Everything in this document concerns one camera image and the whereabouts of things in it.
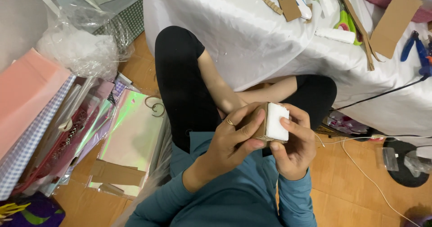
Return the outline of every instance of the white tablecloth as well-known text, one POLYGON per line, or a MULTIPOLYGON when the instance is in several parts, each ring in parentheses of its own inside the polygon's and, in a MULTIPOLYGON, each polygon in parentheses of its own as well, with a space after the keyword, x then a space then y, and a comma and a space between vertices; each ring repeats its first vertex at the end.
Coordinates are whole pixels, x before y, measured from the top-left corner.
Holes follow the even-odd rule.
MULTIPOLYGON (((365 29, 371 31, 383 10, 364 0, 350 0, 365 29)), ((313 4, 310 24, 286 22, 262 0, 144 0, 147 43, 154 52, 157 34, 178 25, 192 31, 212 55, 219 73, 241 91, 266 79, 290 74, 322 74, 338 87, 334 107, 341 107, 420 79, 415 46, 404 63, 400 53, 412 30, 427 37, 426 24, 410 23, 393 59, 380 56, 368 71, 363 46, 314 36, 318 27, 332 27, 339 12, 321 17, 313 4)), ((432 79, 342 110, 342 113, 388 135, 432 136, 432 79)), ((403 139, 415 145, 431 139, 403 139)))

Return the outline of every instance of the sleeve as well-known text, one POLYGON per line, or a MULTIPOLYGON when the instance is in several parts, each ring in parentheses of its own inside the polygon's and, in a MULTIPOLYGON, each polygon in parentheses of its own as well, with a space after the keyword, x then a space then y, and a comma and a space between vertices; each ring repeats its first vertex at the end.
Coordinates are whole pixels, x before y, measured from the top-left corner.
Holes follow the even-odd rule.
POLYGON ((138 204, 125 227, 154 227, 169 223, 194 196, 186 190, 182 176, 183 172, 138 204))
POLYGON ((316 227, 317 222, 310 196, 312 190, 309 169, 305 177, 289 181, 279 174, 279 215, 287 227, 316 227))

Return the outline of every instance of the person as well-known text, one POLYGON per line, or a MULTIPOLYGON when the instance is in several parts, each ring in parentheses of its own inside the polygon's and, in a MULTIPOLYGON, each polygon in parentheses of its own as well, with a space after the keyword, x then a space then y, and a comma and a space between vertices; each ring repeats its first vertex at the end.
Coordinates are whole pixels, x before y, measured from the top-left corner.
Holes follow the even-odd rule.
POLYGON ((332 79, 290 76, 261 90, 233 92, 197 37, 178 26, 159 33, 155 66, 171 124, 172 179, 137 205, 127 227, 317 225, 308 167, 316 154, 313 129, 336 97, 332 79), (290 111, 280 120, 290 134, 286 144, 265 147, 250 138, 263 110, 235 127, 262 102, 290 111))

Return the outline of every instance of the gold ring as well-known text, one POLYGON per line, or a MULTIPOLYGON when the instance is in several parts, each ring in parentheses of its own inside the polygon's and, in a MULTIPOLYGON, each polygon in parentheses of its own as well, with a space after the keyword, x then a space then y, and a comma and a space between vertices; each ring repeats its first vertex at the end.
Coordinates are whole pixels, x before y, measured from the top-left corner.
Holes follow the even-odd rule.
POLYGON ((235 127, 235 125, 230 121, 229 118, 226 119, 226 122, 227 122, 228 124, 230 124, 231 126, 234 126, 234 127, 235 127))

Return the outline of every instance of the black pants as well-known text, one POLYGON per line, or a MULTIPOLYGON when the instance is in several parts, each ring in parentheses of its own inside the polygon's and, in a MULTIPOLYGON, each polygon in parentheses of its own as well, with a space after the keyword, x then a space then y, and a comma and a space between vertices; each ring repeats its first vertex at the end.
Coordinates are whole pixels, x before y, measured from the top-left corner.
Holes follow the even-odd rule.
MULTIPOLYGON (((186 152, 190 149, 190 131, 215 131, 222 122, 198 68, 197 59, 203 52, 197 37, 178 26, 165 28, 156 38, 156 77, 172 140, 186 152)), ((299 75, 296 79, 297 91, 281 103, 309 113, 310 127, 315 130, 334 102, 336 85, 320 75, 299 75)))

